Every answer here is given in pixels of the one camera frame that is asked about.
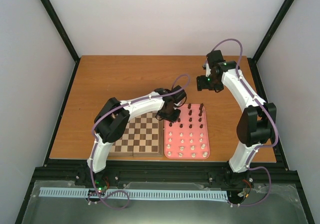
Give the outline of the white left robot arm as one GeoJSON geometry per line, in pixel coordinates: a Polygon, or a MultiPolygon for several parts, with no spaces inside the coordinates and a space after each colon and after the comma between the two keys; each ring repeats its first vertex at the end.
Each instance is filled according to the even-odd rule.
{"type": "Polygon", "coordinates": [[[90,170],[86,179],[95,186],[103,182],[103,170],[111,147],[123,136],[130,120],[155,112],[157,117],[174,123],[181,113],[178,105],[186,97],[186,91],[178,85],[172,90],[157,88],[147,95],[129,100],[110,98],[94,119],[91,129],[94,144],[87,159],[90,170]]]}

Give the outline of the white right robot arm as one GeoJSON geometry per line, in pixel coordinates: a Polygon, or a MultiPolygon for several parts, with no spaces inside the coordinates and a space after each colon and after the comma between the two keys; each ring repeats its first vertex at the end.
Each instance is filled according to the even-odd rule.
{"type": "Polygon", "coordinates": [[[242,111],[236,127],[239,143],[221,177],[228,187],[235,188],[248,176],[250,164],[259,149],[268,140],[276,138],[277,108],[258,96],[237,63],[224,60],[220,50],[212,50],[206,55],[203,69],[205,74],[196,78],[198,91],[219,93],[228,88],[242,111]]]}

